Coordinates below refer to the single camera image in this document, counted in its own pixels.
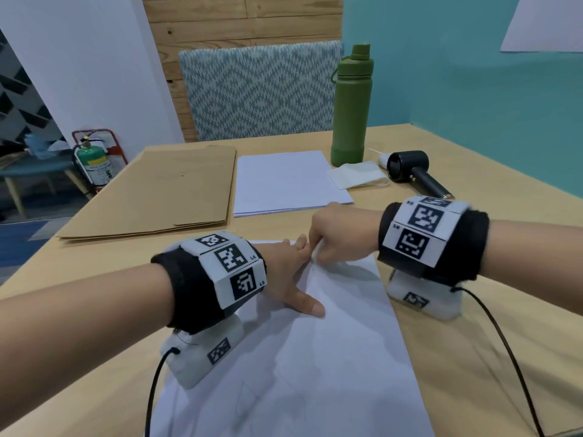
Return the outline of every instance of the white pillar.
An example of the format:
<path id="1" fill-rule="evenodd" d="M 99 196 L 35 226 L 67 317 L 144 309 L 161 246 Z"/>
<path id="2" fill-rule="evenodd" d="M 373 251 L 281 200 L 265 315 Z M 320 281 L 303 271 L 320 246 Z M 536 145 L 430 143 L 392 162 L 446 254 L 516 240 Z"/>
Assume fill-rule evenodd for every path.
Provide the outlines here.
<path id="1" fill-rule="evenodd" d="M 142 0 L 0 0 L 0 27 L 69 143 L 105 127 L 131 160 L 184 142 Z"/>

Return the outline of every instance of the fire extinguisher label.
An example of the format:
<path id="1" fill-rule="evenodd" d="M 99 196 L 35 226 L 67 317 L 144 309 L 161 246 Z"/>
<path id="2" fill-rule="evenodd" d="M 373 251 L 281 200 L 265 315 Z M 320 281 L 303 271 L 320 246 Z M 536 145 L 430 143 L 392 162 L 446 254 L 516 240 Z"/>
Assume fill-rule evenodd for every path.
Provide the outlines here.
<path id="1" fill-rule="evenodd" d="M 89 165 L 84 165 L 84 168 L 89 179 L 95 185 L 105 185 L 113 179 L 111 162 L 105 157 L 89 161 Z"/>

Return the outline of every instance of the person's right hand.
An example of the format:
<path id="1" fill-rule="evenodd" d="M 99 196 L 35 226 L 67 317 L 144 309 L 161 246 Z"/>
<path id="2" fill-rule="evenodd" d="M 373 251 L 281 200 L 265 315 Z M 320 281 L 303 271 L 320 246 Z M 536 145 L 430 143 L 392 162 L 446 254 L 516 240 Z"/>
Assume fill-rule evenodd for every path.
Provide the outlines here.
<path id="1" fill-rule="evenodd" d="M 365 210 L 332 202 L 312 217 L 310 245 L 323 247 L 316 261 L 330 265 L 346 260 L 358 260 L 378 250 L 378 229 L 383 211 Z"/>

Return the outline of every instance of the yellow label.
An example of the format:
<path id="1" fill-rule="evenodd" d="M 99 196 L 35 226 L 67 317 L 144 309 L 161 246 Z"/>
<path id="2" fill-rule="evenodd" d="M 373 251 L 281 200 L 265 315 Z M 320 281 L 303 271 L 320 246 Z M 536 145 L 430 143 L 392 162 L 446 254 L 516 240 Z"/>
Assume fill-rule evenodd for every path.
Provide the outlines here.
<path id="1" fill-rule="evenodd" d="M 87 163 L 89 165 L 97 165 L 97 164 L 101 164 L 102 162 L 107 162 L 107 158 L 105 156 L 102 156 L 98 160 L 87 161 Z"/>

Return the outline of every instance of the brown envelope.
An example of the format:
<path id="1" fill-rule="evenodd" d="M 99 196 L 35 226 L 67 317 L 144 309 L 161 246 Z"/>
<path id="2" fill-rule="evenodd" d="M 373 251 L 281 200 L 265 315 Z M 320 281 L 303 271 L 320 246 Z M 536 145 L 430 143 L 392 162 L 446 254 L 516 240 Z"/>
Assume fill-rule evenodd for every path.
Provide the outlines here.
<path id="1" fill-rule="evenodd" d="M 224 222 L 236 153 L 224 146 L 145 151 L 57 236 L 102 239 Z"/>

